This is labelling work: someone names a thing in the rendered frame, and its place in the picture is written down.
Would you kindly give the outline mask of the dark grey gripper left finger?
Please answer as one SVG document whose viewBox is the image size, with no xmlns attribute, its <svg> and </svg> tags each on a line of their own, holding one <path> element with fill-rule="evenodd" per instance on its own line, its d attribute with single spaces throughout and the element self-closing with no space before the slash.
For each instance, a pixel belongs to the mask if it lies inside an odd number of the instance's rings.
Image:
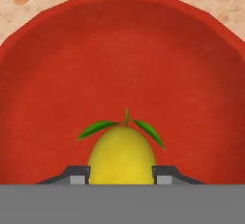
<svg viewBox="0 0 245 224">
<path fill-rule="evenodd" d="M 41 184 L 88 185 L 89 177 L 89 166 L 68 166 L 59 175 L 41 181 Z"/>
</svg>

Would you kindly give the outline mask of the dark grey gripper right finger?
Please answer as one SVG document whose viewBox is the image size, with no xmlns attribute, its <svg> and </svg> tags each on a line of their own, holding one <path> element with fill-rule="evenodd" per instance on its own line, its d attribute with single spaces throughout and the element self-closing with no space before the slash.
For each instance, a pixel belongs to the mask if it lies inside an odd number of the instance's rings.
<svg viewBox="0 0 245 224">
<path fill-rule="evenodd" d="M 183 175 L 176 166 L 153 166 L 152 176 L 155 185 L 203 185 L 203 182 Z"/>
</svg>

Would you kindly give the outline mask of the yellow lemon with green leaves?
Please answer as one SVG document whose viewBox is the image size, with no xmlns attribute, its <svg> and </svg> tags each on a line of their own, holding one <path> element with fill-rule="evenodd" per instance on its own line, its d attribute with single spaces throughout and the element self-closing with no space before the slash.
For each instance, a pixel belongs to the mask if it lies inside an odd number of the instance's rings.
<svg viewBox="0 0 245 224">
<path fill-rule="evenodd" d="M 78 141 L 105 130 L 93 146 L 89 155 L 90 185 L 153 185 L 152 167 L 156 165 L 155 154 L 147 138 L 131 128 L 133 122 L 149 135 L 162 150 L 165 146 L 148 123 L 133 120 L 128 109 L 124 121 L 99 121 L 88 125 L 79 135 Z"/>
</svg>

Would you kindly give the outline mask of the red bowl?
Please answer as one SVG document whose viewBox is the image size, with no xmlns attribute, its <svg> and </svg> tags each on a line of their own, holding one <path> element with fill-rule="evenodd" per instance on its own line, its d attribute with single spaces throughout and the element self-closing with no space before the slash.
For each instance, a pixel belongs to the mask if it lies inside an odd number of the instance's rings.
<svg viewBox="0 0 245 224">
<path fill-rule="evenodd" d="M 83 165 L 97 121 L 146 122 L 157 161 L 245 183 L 245 41 L 179 0 L 69 0 L 0 45 L 0 184 Z"/>
</svg>

